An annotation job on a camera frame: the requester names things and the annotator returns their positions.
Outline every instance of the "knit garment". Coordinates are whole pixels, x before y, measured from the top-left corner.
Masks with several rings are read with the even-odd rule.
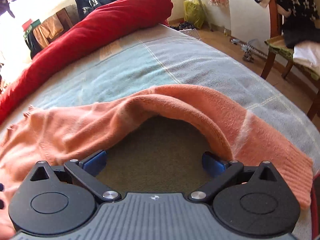
[[[1,143],[0,182],[5,191],[0,198],[5,208],[0,210],[0,232],[5,233],[0,239],[14,233],[8,204],[37,161],[62,165],[108,150],[155,115],[189,122],[224,160],[249,166],[270,160],[301,208],[310,206],[312,160],[281,133],[220,92],[195,85],[164,85],[87,106],[47,110],[31,106],[23,120],[8,128]]]

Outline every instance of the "silver screw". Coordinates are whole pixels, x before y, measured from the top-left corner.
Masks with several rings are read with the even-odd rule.
[[[119,196],[119,193],[113,190],[109,190],[103,193],[102,196],[106,199],[115,199]]]
[[[191,193],[193,199],[204,199],[206,196],[207,194],[202,191],[194,191]]]

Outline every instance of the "blue gripper pad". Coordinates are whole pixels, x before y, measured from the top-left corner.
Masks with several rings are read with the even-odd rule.
[[[227,162],[220,160],[210,152],[202,154],[202,167],[213,178],[219,176],[226,170]]]
[[[99,150],[79,162],[79,167],[92,176],[97,176],[107,165],[107,152]]]

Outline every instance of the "white wire basket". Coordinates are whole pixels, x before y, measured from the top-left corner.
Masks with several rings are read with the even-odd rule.
[[[201,40],[200,35],[199,35],[199,33],[198,33],[198,31],[196,29],[186,29],[186,30],[181,30],[179,32],[181,32],[181,33],[183,33],[185,35],[188,35],[190,37],[194,37],[197,40]]]

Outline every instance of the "green trash bag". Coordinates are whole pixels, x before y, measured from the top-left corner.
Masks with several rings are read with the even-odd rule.
[[[183,2],[184,20],[191,22],[197,29],[201,29],[205,20],[205,14],[198,0],[186,0]]]

